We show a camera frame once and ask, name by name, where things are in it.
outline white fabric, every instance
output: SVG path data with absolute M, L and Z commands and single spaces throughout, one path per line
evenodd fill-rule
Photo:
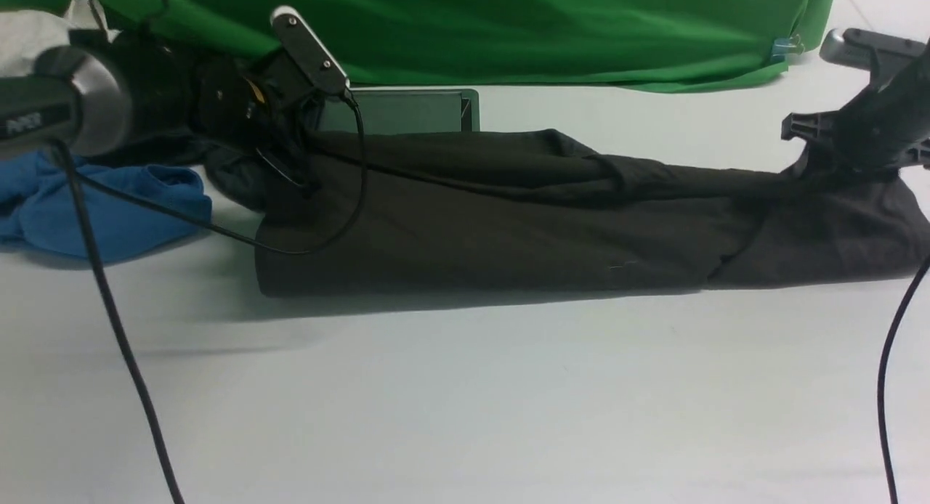
M 33 62 L 44 50 L 68 44 L 72 28 L 96 28 L 89 1 L 72 0 L 64 17 L 39 10 L 0 12 L 0 77 L 32 73 Z M 96 5 L 106 25 L 103 8 Z M 110 40 L 117 33 L 108 31 Z

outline black wire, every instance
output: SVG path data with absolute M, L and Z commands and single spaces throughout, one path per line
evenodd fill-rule
M 171 500 L 174 504 L 184 504 L 184 498 L 180 494 L 180 488 L 177 486 L 177 479 L 171 467 L 165 437 L 162 435 L 162 428 L 158 425 L 158 415 L 155 413 L 152 397 L 149 395 L 149 388 L 145 385 L 142 371 L 140 371 L 139 365 L 136 363 L 136 357 L 132 353 L 129 339 L 126 337 L 126 330 L 123 329 L 123 322 L 120 320 L 119 311 L 116 309 L 116 302 L 113 300 L 113 292 L 110 291 L 110 283 L 107 282 L 107 275 L 103 270 L 103 260 L 100 258 L 100 249 L 97 248 L 97 240 L 94 238 L 94 229 L 90 224 L 87 204 L 84 202 L 84 191 L 81 190 L 80 181 L 77 179 L 77 170 L 74 168 L 74 162 L 64 144 L 57 143 L 53 150 L 57 162 L 59 162 L 68 177 L 68 187 L 70 188 L 70 195 L 74 199 L 74 210 L 76 210 L 77 221 L 81 227 L 81 235 L 84 237 L 87 260 L 90 261 L 90 269 L 93 270 L 94 279 L 97 281 L 97 289 L 100 290 L 100 298 L 103 300 L 107 318 L 110 319 L 110 326 L 113 328 L 113 335 L 116 337 L 119 351 L 123 354 L 123 361 L 126 362 L 126 368 L 129 369 L 129 374 L 132 376 L 132 383 L 136 386 L 136 392 L 139 394 L 139 401 L 142 402 L 142 411 L 145 412 L 145 419 L 149 423 L 149 431 L 152 432 L 155 453 L 158 455 L 158 463 L 161 464 L 162 473 L 165 474 L 165 482 L 169 487 Z
M 107 27 L 103 24 L 103 18 L 100 17 L 100 12 L 97 11 L 96 0 L 88 0 L 87 4 L 90 5 L 90 14 L 93 14 L 94 22 L 96 22 L 97 27 L 103 33 L 107 33 Z
M 914 293 L 917 293 L 917 287 L 921 285 L 923 276 L 926 275 L 928 269 L 930 269 L 930 256 L 927 256 L 927 258 L 923 260 L 923 263 L 921 263 L 920 269 L 917 270 L 913 281 L 910 282 L 910 286 L 907 287 L 907 291 L 904 292 L 904 296 L 901 298 L 901 304 L 897 306 L 897 312 L 894 313 L 891 328 L 888 329 L 888 336 L 884 339 L 884 346 L 881 348 L 881 358 L 878 362 L 878 434 L 879 440 L 881 441 L 881 460 L 884 462 L 884 476 L 888 480 L 888 495 L 891 498 L 891 504 L 897 504 L 897 485 L 894 483 L 894 468 L 891 464 L 891 448 L 888 445 L 888 426 L 886 415 L 884 415 L 884 385 L 886 385 L 886 375 L 888 372 L 888 358 L 891 355 L 891 346 L 894 345 L 894 337 L 897 336 L 897 328 L 900 327 L 901 320 L 904 319 L 904 314 L 907 312 L 907 306 L 910 305 L 910 300 L 913 299 Z
M 359 190 L 358 190 L 358 199 L 355 201 L 355 208 L 352 209 L 351 215 L 346 220 L 342 226 L 336 230 L 335 233 L 330 235 L 328 238 L 323 240 L 319 245 L 313 246 L 312 248 L 306 250 L 282 250 L 275 248 L 273 246 L 265 245 L 264 243 L 258 242 L 258 240 L 252 239 L 251 237 L 246 237 L 240 233 L 233 232 L 230 229 L 225 229 L 222 226 L 215 225 L 209 221 L 202 221 L 196 219 L 195 217 L 186 216 L 183 213 L 167 208 L 166 206 L 161 206 L 158 203 L 152 203 L 149 200 L 139 199 L 135 196 L 129 195 L 129 193 L 120 192 L 120 190 L 114 190 L 112 187 L 102 185 L 99 182 L 90 179 L 90 177 L 83 176 L 83 174 L 77 174 L 77 179 L 79 179 L 84 185 L 92 187 L 94 190 L 99 190 L 109 196 L 116 197 L 117 199 L 125 200 L 127 203 L 136 204 L 136 206 L 142 206 L 142 208 L 148 208 L 154 212 L 166 216 L 172 216 L 174 219 L 182 220 L 193 224 L 202 229 L 208 229 L 210 232 L 219 233 L 219 235 L 224 235 L 233 240 L 238 240 L 240 243 L 245 243 L 268 252 L 279 253 L 283 256 L 306 256 L 310 253 L 317 253 L 329 246 L 332 246 L 337 240 L 342 239 L 346 233 L 355 226 L 355 223 L 358 222 L 360 216 L 362 216 L 362 210 L 365 209 L 365 201 L 368 198 L 368 150 L 365 147 L 365 121 L 362 120 L 362 110 L 359 109 L 358 103 L 355 101 L 355 98 L 351 94 L 348 94 L 345 98 L 345 102 L 352 109 L 352 113 L 355 114 L 355 126 L 358 129 L 358 144 L 359 144 Z
M 143 34 L 147 34 L 147 33 L 151 32 L 151 31 L 152 31 L 152 21 L 158 20 L 159 17 L 162 17 L 162 15 L 167 14 L 167 12 L 169 11 L 169 8 L 170 8 L 170 7 L 171 7 L 171 1 L 169 1 L 169 0 L 162 0 L 162 7 L 161 7 L 161 8 L 159 8 L 159 9 L 156 10 L 156 11 L 154 11 L 153 13 L 150 13 L 150 14 L 148 14 L 148 15 L 144 15 L 144 17 L 142 18 L 142 20 L 140 20 L 140 24 L 139 24 L 139 29 L 142 31 L 142 33 L 143 33 Z

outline black mount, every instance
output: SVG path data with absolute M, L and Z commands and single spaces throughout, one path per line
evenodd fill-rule
M 200 66 L 196 124 L 200 133 L 253 153 L 305 195 L 319 189 L 302 147 L 326 97 L 344 97 L 349 79 L 303 17 L 278 7 L 270 24 L 281 47 L 243 67 L 231 57 Z
M 869 70 L 870 83 L 840 110 L 791 113 L 781 139 L 807 142 L 795 176 L 930 166 L 930 54 L 925 44 L 858 28 L 831 31 L 820 56 Z

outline blue clip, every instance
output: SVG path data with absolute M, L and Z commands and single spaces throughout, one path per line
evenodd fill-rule
M 781 63 L 788 59 L 788 54 L 803 54 L 804 42 L 798 34 L 790 38 L 777 38 L 772 44 L 772 54 L 769 58 L 770 64 Z

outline black cord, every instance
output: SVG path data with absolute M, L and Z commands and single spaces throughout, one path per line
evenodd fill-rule
M 158 425 L 158 415 L 155 413 L 152 397 L 149 395 L 149 388 L 145 385 L 142 371 L 140 371 L 139 365 L 136 363 L 136 357 L 132 353 L 129 339 L 126 337 L 126 330 L 123 329 L 123 322 L 120 320 L 119 311 L 116 309 L 116 302 L 113 300 L 113 292 L 110 291 L 110 283 L 107 282 L 107 275 L 103 270 L 103 260 L 100 258 L 100 249 L 97 248 L 97 240 L 94 238 L 94 229 L 90 224 L 90 215 L 87 213 L 87 204 L 84 202 L 84 191 L 81 190 L 81 185 L 77 179 L 76 167 L 74 167 L 68 148 L 64 144 L 57 143 L 53 150 L 57 162 L 68 177 L 68 187 L 70 188 L 70 195 L 74 199 L 74 210 L 76 210 L 77 221 L 81 227 L 81 235 L 84 237 L 87 260 L 90 261 L 90 269 L 93 270 L 94 279 L 97 281 L 97 289 L 100 290 L 100 298 L 103 300 L 107 318 L 110 319 L 110 326 L 113 328 L 113 335 L 116 337 L 119 351 L 123 354 L 123 361 L 126 362 L 126 368 L 129 369 L 129 374 L 132 376 L 132 383 L 136 386 L 136 392 L 139 394 L 139 401 L 142 402 L 142 411 L 145 412 L 145 419 L 149 423 L 149 431 L 152 432 L 155 453 L 158 455 L 158 463 L 161 464 L 162 473 L 165 474 L 165 482 L 169 487 L 171 501 L 174 504 L 184 504 L 184 498 L 180 494 L 180 488 L 177 486 L 177 479 L 171 467 L 165 437 L 162 435 L 162 428 Z
M 144 15 L 144 17 L 142 18 L 142 21 L 140 21 L 139 30 L 142 31 L 143 34 L 149 34 L 152 31 L 152 21 L 158 20 L 159 17 L 162 17 L 162 15 L 167 14 L 170 7 L 171 7 L 171 1 L 162 0 L 161 8 L 154 11 L 153 13 Z
M 97 28 L 100 29 L 103 33 L 107 33 L 107 27 L 103 24 L 103 18 L 100 17 L 100 12 L 97 11 L 97 0 L 88 0 L 87 4 L 90 5 L 90 14 L 94 17 L 94 22 L 97 24 Z
M 93 14 L 93 15 L 94 15 L 94 21 L 96 22 L 97 27 L 98 27 L 101 31 L 106 32 L 106 31 L 107 31 L 106 25 L 103 24 L 103 18 L 100 17 L 100 12 L 97 11 L 97 5 L 94 4 L 94 1 L 95 1 L 95 0 L 89 1 L 89 4 L 90 4 L 90 14 Z M 152 21 L 158 20 L 159 17 L 162 17 L 162 15 L 167 14 L 167 12 L 169 11 L 169 8 L 171 8 L 171 1 L 170 1 L 170 0 L 162 0 L 162 7 L 161 7 L 161 8 L 159 8 L 158 10 L 156 10 L 156 11 L 150 13 L 150 14 L 143 15 L 142 19 L 139 21 L 139 30 L 142 31 L 143 34 L 147 34 L 147 33 L 151 32 L 151 31 L 152 31 Z
M 184 504 L 184 498 L 182 492 L 180 492 L 179 485 L 177 485 L 174 469 L 171 467 L 171 460 L 169 457 L 169 452 L 167 452 L 165 437 L 163 437 L 161 426 L 158 424 L 158 417 L 155 412 L 152 397 L 149 395 L 149 389 L 145 385 L 145 379 L 142 377 L 142 371 L 140 371 L 135 355 L 133 355 L 132 348 L 129 345 L 129 339 L 126 337 L 126 330 L 123 329 L 123 323 L 120 320 L 119 311 L 116 309 L 116 302 L 113 300 L 113 292 L 110 291 L 110 285 L 107 282 L 106 272 L 104 272 L 103 268 L 103 261 L 100 258 L 100 250 L 97 248 L 97 240 L 94 237 L 93 226 L 90 223 L 90 215 L 87 213 L 86 201 L 84 200 L 84 192 L 81 189 L 81 184 L 83 183 L 86 186 L 93 187 L 93 189 L 99 190 L 100 192 L 106 193 L 110 196 L 126 200 L 126 202 L 136 204 L 136 206 L 142 206 L 143 208 L 148 208 L 167 216 L 176 217 L 176 219 L 189 222 L 201 228 L 210 229 L 212 232 L 226 235 L 232 239 L 246 243 L 246 245 L 252 245 L 261 249 L 265 249 L 269 252 L 282 253 L 283 255 L 289 256 L 302 256 L 308 255 L 308 253 L 319 252 L 320 250 L 323 250 L 324 248 L 332 245 L 332 243 L 335 243 L 337 240 L 342 239 L 342 237 L 345 236 L 345 234 L 348 233 L 353 226 L 355 226 L 355 223 L 358 222 L 359 217 L 362 215 L 363 207 L 365 207 L 365 197 L 368 196 L 368 150 L 365 147 L 365 121 L 362 120 L 362 111 L 359 109 L 358 103 L 355 101 L 355 98 L 352 96 L 350 91 L 346 90 L 346 94 L 343 97 L 343 100 L 352 109 L 352 113 L 355 114 L 355 124 L 356 127 L 358 127 L 358 141 L 360 151 L 359 160 L 361 171 L 361 182 L 359 185 L 358 199 L 355 203 L 355 209 L 352 210 L 352 215 L 349 215 L 349 218 L 341 228 L 330 235 L 328 239 L 325 239 L 322 243 L 319 243 L 319 245 L 316 245 L 312 249 L 299 252 L 289 252 L 286 250 L 273 248 L 272 246 L 262 245 L 262 243 L 259 243 L 258 240 L 254 240 L 236 232 L 232 232 L 232 230 L 224 229 L 209 222 L 202 222 L 199 219 L 194 219 L 193 217 L 185 216 L 180 212 L 171 210 L 170 208 L 160 206 L 160 204 L 150 203 L 148 200 L 142 200 L 129 194 L 120 192 L 120 190 L 114 190 L 110 187 L 97 183 L 97 181 L 89 179 L 89 177 L 83 176 L 83 174 L 77 172 L 76 167 L 74 166 L 74 162 L 70 157 L 68 148 L 63 143 L 60 141 L 53 143 L 53 156 L 56 157 L 57 163 L 59 163 L 60 166 L 64 169 L 68 179 L 68 187 L 70 188 L 70 193 L 72 193 L 74 200 L 74 210 L 76 210 L 78 223 L 81 228 L 81 235 L 84 239 L 84 248 L 87 252 L 87 259 L 90 262 L 90 268 L 93 270 L 94 279 L 97 281 L 97 289 L 100 290 L 100 298 L 103 301 L 104 309 L 106 309 L 107 317 L 110 320 L 110 327 L 113 329 L 113 335 L 116 337 L 116 342 L 119 345 L 120 353 L 123 355 L 126 368 L 129 369 L 132 382 L 136 387 L 136 392 L 139 394 L 139 400 L 142 402 L 142 410 L 145 412 L 145 418 L 149 425 L 149 431 L 152 434 L 152 440 L 154 442 L 155 453 L 158 457 L 158 463 L 161 465 L 162 473 L 165 475 L 165 482 L 167 487 L 169 487 L 169 493 L 171 495 L 171 501 L 173 504 Z
M 891 498 L 891 504 L 897 504 L 897 485 L 894 483 L 894 468 L 891 464 L 891 448 L 888 445 L 888 426 L 886 415 L 884 415 L 884 385 L 886 385 L 886 375 L 888 372 L 888 358 L 891 355 L 891 346 L 894 345 L 894 337 L 897 336 L 897 328 L 904 319 L 907 312 L 907 306 L 913 299 L 914 293 L 917 293 L 917 287 L 921 285 L 923 276 L 930 269 L 930 256 L 921 263 L 920 269 L 914 275 L 913 281 L 904 292 L 901 298 L 901 304 L 897 306 L 897 312 L 894 313 L 894 319 L 891 322 L 891 328 L 888 329 L 888 336 L 884 339 L 884 346 L 881 348 L 881 358 L 878 362 L 878 434 L 881 441 L 881 460 L 884 462 L 884 476 L 888 480 L 888 495 Z
M 238 240 L 240 243 L 245 243 L 268 252 L 279 253 L 283 256 L 306 256 L 310 253 L 317 253 L 329 246 L 332 246 L 333 243 L 338 242 L 339 239 L 342 239 L 346 233 L 355 226 L 355 223 L 358 222 L 360 216 L 362 216 L 362 210 L 365 209 L 365 201 L 368 198 L 368 150 L 365 148 L 365 121 L 362 120 L 362 110 L 359 109 L 358 103 L 355 101 L 355 98 L 351 94 L 347 94 L 345 97 L 345 102 L 349 107 L 352 108 L 352 113 L 355 114 L 355 126 L 358 129 L 358 144 L 359 144 L 359 170 L 360 170 L 360 179 L 359 179 L 359 190 L 358 190 L 358 199 L 355 201 L 355 208 L 352 209 L 351 215 L 346 220 L 342 226 L 335 231 L 328 238 L 323 240 L 319 245 L 313 246 L 312 248 L 306 250 L 296 250 L 288 251 L 275 248 L 273 246 L 265 245 L 264 243 L 258 242 L 258 240 L 252 239 L 251 237 L 246 237 L 240 233 L 233 232 L 230 229 L 225 229 L 222 226 L 217 226 L 209 221 L 202 221 L 196 219 L 195 217 L 186 216 L 183 213 L 167 208 L 166 206 L 161 206 L 158 203 L 152 203 L 149 200 L 139 199 L 135 196 L 129 195 L 129 193 L 120 192 L 120 190 L 114 190 L 112 187 L 102 185 L 99 182 L 90 179 L 90 177 L 83 176 L 83 174 L 77 174 L 77 179 L 79 179 L 84 185 L 92 187 L 94 190 L 99 190 L 109 196 L 116 197 L 117 199 L 125 200 L 127 203 L 136 204 L 136 206 L 142 206 L 142 208 L 148 208 L 154 212 L 160 214 L 174 217 L 174 219 L 182 220 L 197 226 L 198 228 L 208 229 L 210 232 L 219 233 L 219 235 L 224 235 L 230 239 Z

